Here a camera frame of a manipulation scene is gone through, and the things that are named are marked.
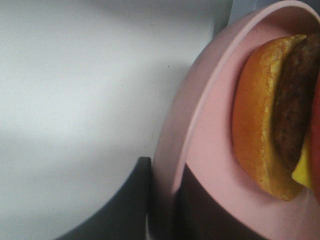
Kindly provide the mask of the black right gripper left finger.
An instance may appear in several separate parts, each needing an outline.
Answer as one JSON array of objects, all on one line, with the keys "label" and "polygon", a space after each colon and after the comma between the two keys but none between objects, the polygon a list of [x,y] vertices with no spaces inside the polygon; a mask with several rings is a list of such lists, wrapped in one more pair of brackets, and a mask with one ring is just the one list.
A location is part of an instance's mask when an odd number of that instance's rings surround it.
[{"label": "black right gripper left finger", "polygon": [[59,240],[145,240],[151,159],[139,157],[116,194],[86,221]]}]

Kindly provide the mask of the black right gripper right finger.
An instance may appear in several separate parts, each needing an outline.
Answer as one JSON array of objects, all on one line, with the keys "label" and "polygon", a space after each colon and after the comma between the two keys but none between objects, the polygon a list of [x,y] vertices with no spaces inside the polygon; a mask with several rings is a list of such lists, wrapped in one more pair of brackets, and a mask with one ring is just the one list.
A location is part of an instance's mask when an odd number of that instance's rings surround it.
[{"label": "black right gripper right finger", "polygon": [[184,168],[173,218],[175,240],[318,240],[320,207],[306,190],[292,201],[242,185],[213,182],[226,191],[214,198],[188,166]]}]

